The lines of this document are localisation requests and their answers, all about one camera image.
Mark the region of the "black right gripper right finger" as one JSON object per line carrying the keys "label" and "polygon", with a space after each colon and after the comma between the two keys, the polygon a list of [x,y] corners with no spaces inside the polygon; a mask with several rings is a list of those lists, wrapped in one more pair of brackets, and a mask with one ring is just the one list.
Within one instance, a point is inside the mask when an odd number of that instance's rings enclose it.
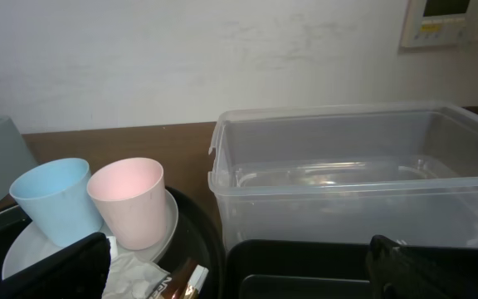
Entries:
{"label": "black right gripper right finger", "polygon": [[440,267],[382,235],[372,237],[366,266],[374,298],[478,298],[477,281]]}

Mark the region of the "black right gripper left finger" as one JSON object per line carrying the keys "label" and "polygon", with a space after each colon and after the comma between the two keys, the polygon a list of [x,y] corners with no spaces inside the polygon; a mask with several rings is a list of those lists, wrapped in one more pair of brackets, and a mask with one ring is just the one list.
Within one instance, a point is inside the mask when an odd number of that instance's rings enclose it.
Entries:
{"label": "black right gripper left finger", "polygon": [[109,240],[103,233],[92,233],[4,279],[0,297],[101,298],[110,262]]}

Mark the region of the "white paper napkin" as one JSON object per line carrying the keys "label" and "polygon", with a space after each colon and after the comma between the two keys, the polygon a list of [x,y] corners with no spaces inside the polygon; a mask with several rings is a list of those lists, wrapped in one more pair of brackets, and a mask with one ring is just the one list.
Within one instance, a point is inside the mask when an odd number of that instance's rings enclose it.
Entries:
{"label": "white paper napkin", "polygon": [[133,252],[119,253],[116,238],[110,243],[110,268],[102,299],[145,299],[168,275],[153,262],[142,262]]}

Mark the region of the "light blue plastic cup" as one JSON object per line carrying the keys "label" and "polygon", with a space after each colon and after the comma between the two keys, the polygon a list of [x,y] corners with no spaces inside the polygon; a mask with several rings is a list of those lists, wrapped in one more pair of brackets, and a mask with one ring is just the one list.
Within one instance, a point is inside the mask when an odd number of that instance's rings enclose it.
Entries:
{"label": "light blue plastic cup", "polygon": [[87,192],[90,166],[65,158],[37,166],[18,177],[9,194],[58,247],[100,231],[103,218]]}

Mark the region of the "pink plastic cup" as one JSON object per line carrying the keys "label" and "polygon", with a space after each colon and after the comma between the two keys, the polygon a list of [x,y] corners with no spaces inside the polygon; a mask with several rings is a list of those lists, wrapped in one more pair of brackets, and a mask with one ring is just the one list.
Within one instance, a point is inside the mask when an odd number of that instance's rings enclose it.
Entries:
{"label": "pink plastic cup", "polygon": [[150,158],[115,161],[95,172],[87,192],[123,248],[142,250],[166,232],[163,166]]}

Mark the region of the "gold foil snack wrapper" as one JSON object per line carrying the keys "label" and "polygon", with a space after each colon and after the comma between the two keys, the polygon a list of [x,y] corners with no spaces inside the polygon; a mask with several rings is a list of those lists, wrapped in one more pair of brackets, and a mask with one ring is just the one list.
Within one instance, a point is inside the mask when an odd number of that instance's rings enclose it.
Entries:
{"label": "gold foil snack wrapper", "polygon": [[189,258],[163,278],[147,299],[198,299],[209,270]]}

